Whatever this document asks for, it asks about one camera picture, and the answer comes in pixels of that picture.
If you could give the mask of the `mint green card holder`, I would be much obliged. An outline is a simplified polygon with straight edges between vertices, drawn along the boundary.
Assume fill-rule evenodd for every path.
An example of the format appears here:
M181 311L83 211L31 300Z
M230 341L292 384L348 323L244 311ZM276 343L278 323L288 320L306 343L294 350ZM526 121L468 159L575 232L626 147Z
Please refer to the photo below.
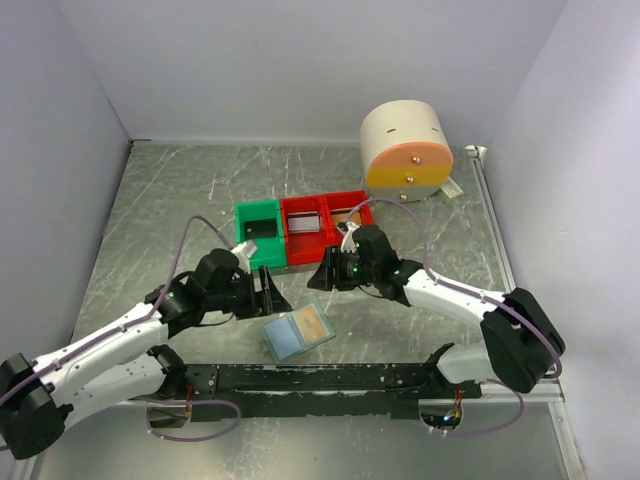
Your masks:
M305 345L294 323L293 313L310 305L314 306L322 316L330 332L330 336L323 341ZM264 342L276 363L283 363L291 358L297 357L335 337L335 331L326 317L324 309L317 302L312 302L305 307L282 314L264 325Z

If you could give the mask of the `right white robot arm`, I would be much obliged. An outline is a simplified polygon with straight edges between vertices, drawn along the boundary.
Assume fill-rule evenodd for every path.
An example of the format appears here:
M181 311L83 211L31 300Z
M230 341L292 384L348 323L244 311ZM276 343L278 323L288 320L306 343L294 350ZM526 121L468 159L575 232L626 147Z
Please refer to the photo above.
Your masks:
M386 300L478 328L479 342L445 344L425 362L425 388L435 397L448 396L464 382L488 380L528 393L561 368L565 342L531 292L486 291L436 274L400 258L375 224L352 226L341 245L326 248L307 286L318 291L372 286Z

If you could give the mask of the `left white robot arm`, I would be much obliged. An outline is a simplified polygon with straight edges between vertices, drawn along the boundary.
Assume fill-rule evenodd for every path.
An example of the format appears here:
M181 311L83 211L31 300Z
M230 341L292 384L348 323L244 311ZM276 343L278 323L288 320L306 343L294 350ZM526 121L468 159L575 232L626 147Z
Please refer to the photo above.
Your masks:
M18 353L2 361L2 450L25 460L121 401L178 397L186 365L167 342L210 312L238 320L290 312L268 268L244 270L240 256L239 249L214 249L92 334L33 360Z

